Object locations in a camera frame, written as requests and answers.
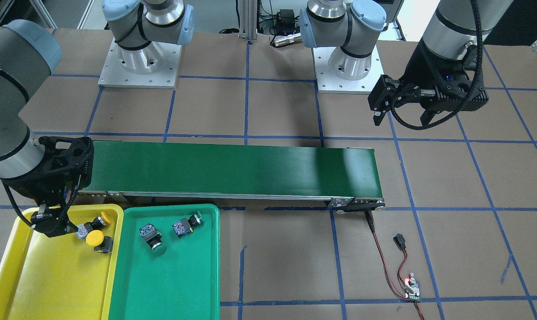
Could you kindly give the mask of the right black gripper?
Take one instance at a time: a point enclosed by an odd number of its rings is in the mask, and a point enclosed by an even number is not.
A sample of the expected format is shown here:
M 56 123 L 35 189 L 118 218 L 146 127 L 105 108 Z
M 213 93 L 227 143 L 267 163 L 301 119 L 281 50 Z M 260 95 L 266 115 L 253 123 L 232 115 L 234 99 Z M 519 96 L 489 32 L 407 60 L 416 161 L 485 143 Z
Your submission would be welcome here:
M 4 189 L 18 217 L 33 230 L 47 237 L 75 233 L 78 227 L 69 220 L 68 211 L 78 191 L 91 183 L 93 141 L 87 136 L 41 136 L 39 144 L 46 148 L 39 165 L 24 176 L 2 178 Z M 11 190 L 39 206 L 30 219 L 21 213 Z

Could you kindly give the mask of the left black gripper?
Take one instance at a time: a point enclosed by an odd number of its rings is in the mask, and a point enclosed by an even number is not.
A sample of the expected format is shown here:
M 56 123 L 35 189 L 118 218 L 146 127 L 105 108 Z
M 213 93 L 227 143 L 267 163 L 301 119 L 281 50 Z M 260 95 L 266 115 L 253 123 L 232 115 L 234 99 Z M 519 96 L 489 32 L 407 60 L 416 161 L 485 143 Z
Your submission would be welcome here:
M 473 85 L 466 71 L 475 70 L 477 46 L 470 45 L 461 60 L 449 60 L 433 53 L 420 40 L 410 58 L 404 74 L 394 80 L 388 75 L 381 75 L 372 89 L 368 103 L 374 111 L 375 126 L 380 126 L 392 103 L 397 97 L 402 103 L 420 103 L 424 111 L 420 117 L 422 126 L 431 124 L 438 112 L 454 111 L 469 91 L 473 91 L 472 100 L 463 111 L 477 111 L 489 101 L 484 89 L 483 79 Z

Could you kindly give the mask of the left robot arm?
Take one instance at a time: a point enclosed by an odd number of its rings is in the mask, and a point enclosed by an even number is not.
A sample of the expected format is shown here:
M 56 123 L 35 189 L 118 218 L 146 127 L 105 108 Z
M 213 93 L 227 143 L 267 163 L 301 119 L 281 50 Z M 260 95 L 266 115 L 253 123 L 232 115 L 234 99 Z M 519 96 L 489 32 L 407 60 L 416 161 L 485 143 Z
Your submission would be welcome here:
M 426 130 L 488 103 L 484 40 L 511 4 L 510 0 L 441 0 L 403 75 L 399 79 L 380 75 L 370 91 L 374 125 L 391 113 L 408 129 Z M 303 44 L 333 47 L 329 65 L 346 80 L 366 76 L 386 24 L 387 12 L 375 0 L 309 0 L 299 12 Z

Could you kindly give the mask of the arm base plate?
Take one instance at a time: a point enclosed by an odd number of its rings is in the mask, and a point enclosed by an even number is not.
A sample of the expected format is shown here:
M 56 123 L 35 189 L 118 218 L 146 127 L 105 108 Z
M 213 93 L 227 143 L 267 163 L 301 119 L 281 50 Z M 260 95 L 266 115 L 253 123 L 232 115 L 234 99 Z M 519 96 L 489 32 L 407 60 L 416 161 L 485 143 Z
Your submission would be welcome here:
M 370 56 L 347 56 L 339 47 L 313 48 L 314 69 L 320 93 L 370 94 L 383 74 L 378 48 Z
M 99 85 L 108 88 L 175 89 L 183 46 L 152 42 L 138 51 L 111 42 Z

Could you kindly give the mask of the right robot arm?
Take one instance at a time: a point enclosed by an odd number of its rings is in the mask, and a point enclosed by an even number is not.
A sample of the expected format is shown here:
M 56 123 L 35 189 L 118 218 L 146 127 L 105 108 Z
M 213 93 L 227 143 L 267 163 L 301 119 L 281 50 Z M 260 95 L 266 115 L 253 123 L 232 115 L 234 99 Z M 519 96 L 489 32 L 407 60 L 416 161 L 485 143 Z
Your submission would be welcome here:
M 99 83 L 106 87 L 172 88 L 181 46 L 191 42 L 195 9 L 182 0 L 104 0 L 114 43 Z M 21 109 L 63 51 L 55 37 L 28 20 L 0 29 L 0 181 L 18 217 L 57 237 L 78 231 L 68 211 L 89 186 L 95 154 L 88 137 L 36 136 Z

